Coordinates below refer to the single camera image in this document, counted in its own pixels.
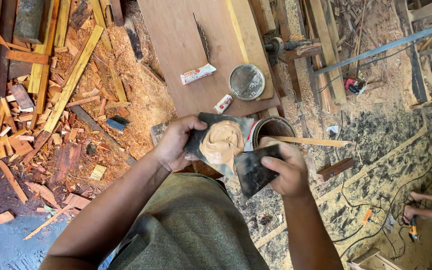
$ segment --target person's left hand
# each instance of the person's left hand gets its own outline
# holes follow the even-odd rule
[[[180,170],[197,160],[184,150],[192,129],[205,130],[208,124],[199,120],[196,115],[188,115],[172,122],[161,141],[154,148],[154,154],[161,165],[169,172]]]

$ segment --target can lid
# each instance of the can lid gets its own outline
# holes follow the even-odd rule
[[[235,97],[242,101],[258,98],[265,89],[263,72],[252,64],[241,64],[229,74],[229,88]]]

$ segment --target person's right hand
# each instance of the person's right hand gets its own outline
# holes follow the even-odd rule
[[[275,138],[263,137],[258,148],[279,144],[283,160],[264,156],[261,163],[264,167],[279,173],[270,185],[282,196],[297,197],[309,191],[308,169],[303,155],[296,145],[281,142]]]

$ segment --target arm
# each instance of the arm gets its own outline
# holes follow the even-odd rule
[[[274,142],[274,139],[261,138],[261,147],[270,141]],[[329,238],[309,190],[308,169],[300,150],[295,145],[277,143],[280,144],[284,161],[265,156],[261,163],[280,174],[271,182],[271,186],[283,196],[293,266],[306,270],[342,270],[338,252]]]
[[[191,129],[207,124],[196,116],[171,123],[158,146],[91,201],[49,248],[39,269],[97,269],[129,231],[172,170],[191,162],[184,146]]]

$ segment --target paint can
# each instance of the paint can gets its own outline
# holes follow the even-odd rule
[[[244,151],[253,151],[258,147],[260,135],[296,137],[296,131],[291,123],[280,116],[269,116],[253,123],[249,132]]]

